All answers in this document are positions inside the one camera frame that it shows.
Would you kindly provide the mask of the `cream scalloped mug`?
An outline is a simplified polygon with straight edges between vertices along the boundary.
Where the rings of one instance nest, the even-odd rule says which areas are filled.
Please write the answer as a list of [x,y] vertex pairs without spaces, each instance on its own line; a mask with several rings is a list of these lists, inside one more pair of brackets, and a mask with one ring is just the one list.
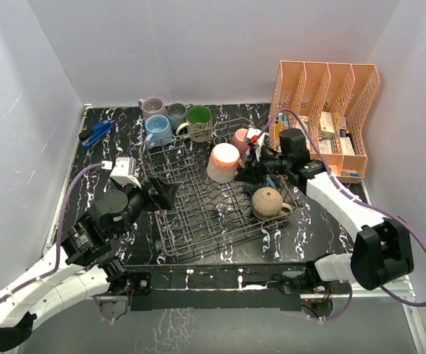
[[211,146],[214,148],[217,145],[223,144],[223,143],[228,143],[228,140],[225,136],[214,136],[211,142]]

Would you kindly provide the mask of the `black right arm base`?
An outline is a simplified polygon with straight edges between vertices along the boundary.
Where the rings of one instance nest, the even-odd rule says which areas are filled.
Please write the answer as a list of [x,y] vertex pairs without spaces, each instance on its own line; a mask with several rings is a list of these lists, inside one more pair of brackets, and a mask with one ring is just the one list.
[[344,294],[351,290],[351,286],[347,282],[323,280],[317,272],[315,263],[316,260],[306,262],[304,270],[296,275],[285,275],[285,272],[273,274],[272,281],[283,294],[297,294],[298,292],[321,294],[322,297],[317,299],[318,302],[325,302],[330,300],[334,294]]

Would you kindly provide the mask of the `tan brown mug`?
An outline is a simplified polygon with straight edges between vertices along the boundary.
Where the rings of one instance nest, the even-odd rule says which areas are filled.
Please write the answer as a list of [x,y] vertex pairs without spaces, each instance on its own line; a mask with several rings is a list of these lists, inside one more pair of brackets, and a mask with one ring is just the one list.
[[286,216],[293,211],[294,207],[285,203],[279,191],[271,187],[262,187],[252,196],[252,213],[261,221]]

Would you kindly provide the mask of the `teal floral mug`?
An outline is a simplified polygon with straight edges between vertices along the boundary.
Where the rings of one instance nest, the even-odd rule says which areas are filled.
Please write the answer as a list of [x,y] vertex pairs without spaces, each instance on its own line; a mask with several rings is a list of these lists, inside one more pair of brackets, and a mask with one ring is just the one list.
[[256,191],[264,187],[270,187],[275,190],[277,189],[275,182],[269,176],[265,179],[264,183],[251,184],[251,183],[244,182],[243,187],[244,187],[244,191],[249,195],[254,195]]

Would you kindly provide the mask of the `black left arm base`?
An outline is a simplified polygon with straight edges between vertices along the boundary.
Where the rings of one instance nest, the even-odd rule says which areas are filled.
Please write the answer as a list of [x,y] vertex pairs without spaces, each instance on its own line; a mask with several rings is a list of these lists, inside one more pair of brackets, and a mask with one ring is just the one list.
[[129,271],[116,257],[99,263],[105,271],[109,283],[109,292],[114,295],[147,296],[151,293],[152,276],[145,271]]

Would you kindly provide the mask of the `light blue mug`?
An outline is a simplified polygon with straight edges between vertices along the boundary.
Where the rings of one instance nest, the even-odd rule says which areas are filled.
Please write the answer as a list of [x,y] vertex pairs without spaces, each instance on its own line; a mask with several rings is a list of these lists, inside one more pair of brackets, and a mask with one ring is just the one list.
[[173,131],[166,116],[153,115],[145,122],[147,137],[145,138],[148,149],[165,146],[172,142]]

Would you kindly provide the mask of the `peach pink speckled mug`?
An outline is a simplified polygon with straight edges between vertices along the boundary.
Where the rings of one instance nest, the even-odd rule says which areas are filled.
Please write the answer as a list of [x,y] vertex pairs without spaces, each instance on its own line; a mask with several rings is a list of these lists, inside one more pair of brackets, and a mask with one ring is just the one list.
[[239,165],[239,151],[229,143],[215,146],[210,154],[207,165],[208,176],[217,183],[227,183],[236,176]]

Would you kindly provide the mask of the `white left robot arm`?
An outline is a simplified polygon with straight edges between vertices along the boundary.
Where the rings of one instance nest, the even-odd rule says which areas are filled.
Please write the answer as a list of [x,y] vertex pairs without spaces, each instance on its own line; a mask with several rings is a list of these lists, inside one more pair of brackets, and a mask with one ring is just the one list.
[[84,299],[128,287],[112,242],[142,212],[171,210],[178,184],[150,177],[103,193],[33,267],[0,291],[0,352],[26,341],[36,325]]

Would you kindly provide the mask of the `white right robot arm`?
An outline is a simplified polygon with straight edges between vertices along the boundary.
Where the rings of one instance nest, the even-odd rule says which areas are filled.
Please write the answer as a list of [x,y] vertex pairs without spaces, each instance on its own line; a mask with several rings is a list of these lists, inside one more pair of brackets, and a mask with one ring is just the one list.
[[324,162],[312,159],[302,130],[280,132],[282,153],[264,145],[262,136],[258,129],[248,130],[245,142],[249,153],[236,180],[260,184],[269,175],[286,176],[324,207],[354,241],[350,254],[324,255],[307,263],[305,281],[311,291],[323,292],[332,281],[357,282],[371,291],[414,270],[408,230],[395,218],[372,210],[343,186]]

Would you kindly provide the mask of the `white mug green inside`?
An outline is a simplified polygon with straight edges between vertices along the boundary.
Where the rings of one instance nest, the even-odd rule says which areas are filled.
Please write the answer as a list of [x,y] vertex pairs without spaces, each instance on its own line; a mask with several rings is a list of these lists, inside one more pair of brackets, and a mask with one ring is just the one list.
[[211,110],[204,105],[194,105],[188,109],[186,120],[177,129],[176,135],[181,136],[181,132],[193,142],[203,143],[210,139],[213,130],[213,116]]

